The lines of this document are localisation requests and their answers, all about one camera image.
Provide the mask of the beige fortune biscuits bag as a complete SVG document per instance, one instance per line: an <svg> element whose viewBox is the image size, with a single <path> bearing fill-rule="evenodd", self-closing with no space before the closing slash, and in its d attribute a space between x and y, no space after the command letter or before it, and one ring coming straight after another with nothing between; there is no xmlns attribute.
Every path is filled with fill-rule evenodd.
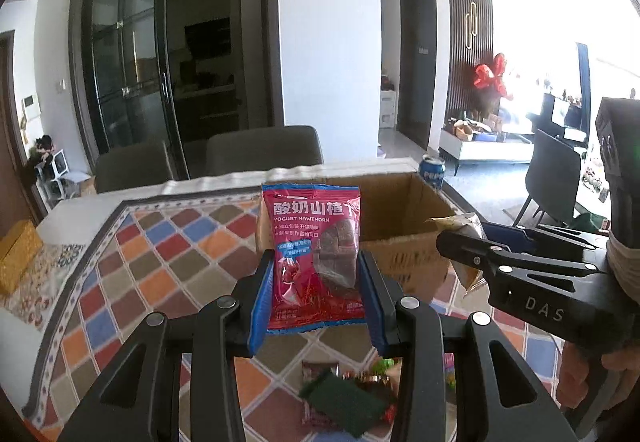
<svg viewBox="0 0 640 442"><path fill-rule="evenodd" d="M483 258L472 248L479 240L486 240L486 234L477 214L432 218L426 223L438 234L439 256L450 261L463 288L472 291L480 285Z"/></svg>

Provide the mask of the grey dining chair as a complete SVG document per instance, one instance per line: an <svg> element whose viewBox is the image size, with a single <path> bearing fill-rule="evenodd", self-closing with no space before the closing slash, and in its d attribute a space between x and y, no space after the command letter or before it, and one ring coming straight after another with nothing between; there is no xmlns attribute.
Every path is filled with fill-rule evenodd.
<svg viewBox="0 0 640 442"><path fill-rule="evenodd" d="M206 145L206 176L323 163L316 129L307 125L264 127L221 133Z"/></svg>
<svg viewBox="0 0 640 442"><path fill-rule="evenodd" d="M174 180L167 147L163 141L146 141L116 147L96 160L96 193L149 187Z"/></svg>

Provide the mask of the red yogurt hawthorn snack bag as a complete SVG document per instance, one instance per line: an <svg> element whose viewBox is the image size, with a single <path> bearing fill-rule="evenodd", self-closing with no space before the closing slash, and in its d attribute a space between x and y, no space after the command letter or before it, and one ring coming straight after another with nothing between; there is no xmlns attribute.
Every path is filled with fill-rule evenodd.
<svg viewBox="0 0 640 442"><path fill-rule="evenodd" d="M265 184L262 202L274 251L268 332L293 334L363 322L357 288L360 189Z"/></svg>

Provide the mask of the white storage shelf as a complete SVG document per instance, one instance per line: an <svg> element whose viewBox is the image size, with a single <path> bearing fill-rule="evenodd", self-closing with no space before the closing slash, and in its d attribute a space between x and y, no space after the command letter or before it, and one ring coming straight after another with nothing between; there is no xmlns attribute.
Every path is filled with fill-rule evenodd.
<svg viewBox="0 0 640 442"><path fill-rule="evenodd" d="M394 83L381 76L380 119L378 127L394 129L397 125L398 95Z"/></svg>

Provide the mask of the dark chair at right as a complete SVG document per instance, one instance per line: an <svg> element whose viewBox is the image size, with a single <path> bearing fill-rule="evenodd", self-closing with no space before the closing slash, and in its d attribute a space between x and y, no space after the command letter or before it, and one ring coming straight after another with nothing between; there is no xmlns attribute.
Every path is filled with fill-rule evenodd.
<svg viewBox="0 0 640 442"><path fill-rule="evenodd" d="M513 226L521 221L531 201L556 222L568 225L574 219L581 168L582 159L572 147L537 129L525 176L527 199Z"/></svg>

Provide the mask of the brown cardboard box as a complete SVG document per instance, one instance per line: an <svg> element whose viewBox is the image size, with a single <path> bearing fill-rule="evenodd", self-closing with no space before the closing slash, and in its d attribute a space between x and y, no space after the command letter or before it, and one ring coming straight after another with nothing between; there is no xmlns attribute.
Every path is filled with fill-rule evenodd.
<svg viewBox="0 0 640 442"><path fill-rule="evenodd" d="M452 217L454 207L417 173L368 173L313 181L360 190L359 247L369 251L378 269L407 295L430 303L450 267L437 251L434 220Z"/></svg>

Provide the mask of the red flower decoration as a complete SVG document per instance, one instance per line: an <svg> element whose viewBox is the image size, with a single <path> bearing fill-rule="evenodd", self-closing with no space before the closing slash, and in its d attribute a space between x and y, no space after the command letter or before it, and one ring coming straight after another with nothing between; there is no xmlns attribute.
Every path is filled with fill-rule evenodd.
<svg viewBox="0 0 640 442"><path fill-rule="evenodd" d="M503 75L506 72L506 57L502 52L495 55L494 63L479 64L474 70L473 85L476 89L494 89L501 98L512 100L513 97L506 89Z"/></svg>

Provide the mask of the right grey dining chair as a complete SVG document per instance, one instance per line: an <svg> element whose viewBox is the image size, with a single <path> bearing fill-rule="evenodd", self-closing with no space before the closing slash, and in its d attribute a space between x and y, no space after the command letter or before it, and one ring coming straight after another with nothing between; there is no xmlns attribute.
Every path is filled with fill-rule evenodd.
<svg viewBox="0 0 640 442"><path fill-rule="evenodd" d="M206 145L206 176L323 163L316 129L307 125L264 127L221 133Z"/></svg>

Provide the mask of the white tv cabinet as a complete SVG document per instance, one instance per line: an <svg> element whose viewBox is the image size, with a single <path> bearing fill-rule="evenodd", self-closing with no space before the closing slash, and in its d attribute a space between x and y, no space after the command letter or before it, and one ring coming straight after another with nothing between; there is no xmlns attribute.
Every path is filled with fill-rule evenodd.
<svg viewBox="0 0 640 442"><path fill-rule="evenodd" d="M478 163L525 163L533 157L534 145L521 139L506 141L463 141L442 129L439 138L440 156L454 174L462 165Z"/></svg>

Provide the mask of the green toy candy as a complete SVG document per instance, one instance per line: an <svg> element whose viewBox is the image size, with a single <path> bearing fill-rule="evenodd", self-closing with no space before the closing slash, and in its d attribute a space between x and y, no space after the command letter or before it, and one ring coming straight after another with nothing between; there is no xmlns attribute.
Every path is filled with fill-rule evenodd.
<svg viewBox="0 0 640 442"><path fill-rule="evenodd" d="M371 366L374 375L398 379L401 375L400 358L378 358Z"/></svg>

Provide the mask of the white stool with bag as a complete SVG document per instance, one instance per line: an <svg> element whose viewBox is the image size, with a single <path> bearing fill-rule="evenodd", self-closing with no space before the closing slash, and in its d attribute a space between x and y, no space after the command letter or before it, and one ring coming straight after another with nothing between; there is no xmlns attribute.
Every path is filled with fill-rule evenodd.
<svg viewBox="0 0 640 442"><path fill-rule="evenodd" d="M79 197L92 182L88 173L70 169L65 152L55 147L49 135L36 139L29 150L28 164L34 169L36 187L47 209Z"/></svg>

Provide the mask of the dark green snack pouch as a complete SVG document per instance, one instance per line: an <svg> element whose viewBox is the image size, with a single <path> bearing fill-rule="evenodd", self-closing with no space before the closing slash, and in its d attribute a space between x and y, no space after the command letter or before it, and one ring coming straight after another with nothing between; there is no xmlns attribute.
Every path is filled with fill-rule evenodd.
<svg viewBox="0 0 640 442"><path fill-rule="evenodd" d="M330 370L304 384L298 396L354 438L382 422L397 402L395 393L385 384L369 382L362 387L357 379L345 379Z"/></svg>

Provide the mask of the blue pepsi can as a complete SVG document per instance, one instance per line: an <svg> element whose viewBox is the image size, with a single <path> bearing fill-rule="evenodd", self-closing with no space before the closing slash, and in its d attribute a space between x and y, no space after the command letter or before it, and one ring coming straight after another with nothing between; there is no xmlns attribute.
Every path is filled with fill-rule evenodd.
<svg viewBox="0 0 640 442"><path fill-rule="evenodd" d="M436 156L425 154L419 164L419 175L435 191L440 191L446 173L445 162Z"/></svg>

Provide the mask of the left grey dining chair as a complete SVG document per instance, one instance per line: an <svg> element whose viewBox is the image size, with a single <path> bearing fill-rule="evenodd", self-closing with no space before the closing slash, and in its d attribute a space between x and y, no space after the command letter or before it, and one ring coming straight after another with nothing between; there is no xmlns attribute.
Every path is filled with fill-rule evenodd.
<svg viewBox="0 0 640 442"><path fill-rule="evenodd" d="M163 141L146 141L116 147L96 160L96 193L149 187L174 180L167 147Z"/></svg>

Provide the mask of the patterned floral placemat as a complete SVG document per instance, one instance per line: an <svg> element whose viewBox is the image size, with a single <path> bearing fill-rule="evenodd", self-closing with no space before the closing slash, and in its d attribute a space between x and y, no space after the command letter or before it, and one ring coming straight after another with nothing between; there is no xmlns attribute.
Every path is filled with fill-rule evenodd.
<svg viewBox="0 0 640 442"><path fill-rule="evenodd" d="M84 250L81 244L44 244L29 262L15 292L1 297L1 309L41 332Z"/></svg>

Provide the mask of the colourful diamond pattern tablecloth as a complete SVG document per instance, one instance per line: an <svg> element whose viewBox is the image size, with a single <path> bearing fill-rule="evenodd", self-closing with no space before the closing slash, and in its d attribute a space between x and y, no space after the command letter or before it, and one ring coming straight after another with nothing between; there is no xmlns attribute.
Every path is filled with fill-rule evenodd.
<svg viewBox="0 0 640 442"><path fill-rule="evenodd" d="M24 413L55 440L96 376L146 314L180 318L229 294L254 270L266 245L255 190L180 199L124 202L85 243L58 295L32 377ZM449 269L432 300L442 313L464 318L489 310L488 287L466 291ZM367 370L376 356L362 325L273 336L258 355L236 366L240 404L251 441L343 441L299 400L303 367L334 362Z"/></svg>

